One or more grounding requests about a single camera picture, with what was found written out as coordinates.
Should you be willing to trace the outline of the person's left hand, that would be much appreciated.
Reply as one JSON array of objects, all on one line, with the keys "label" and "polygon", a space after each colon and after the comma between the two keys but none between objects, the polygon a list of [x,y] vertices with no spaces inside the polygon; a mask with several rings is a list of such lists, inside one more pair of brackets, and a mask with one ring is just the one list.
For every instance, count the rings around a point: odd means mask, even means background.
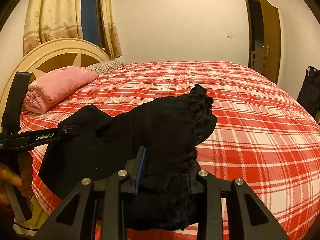
[{"label": "person's left hand", "polygon": [[30,197],[33,195],[33,158],[27,153],[18,155],[20,175],[12,171],[7,165],[1,163],[1,204],[9,205],[8,195],[4,183],[9,183],[20,191],[22,196]]}]

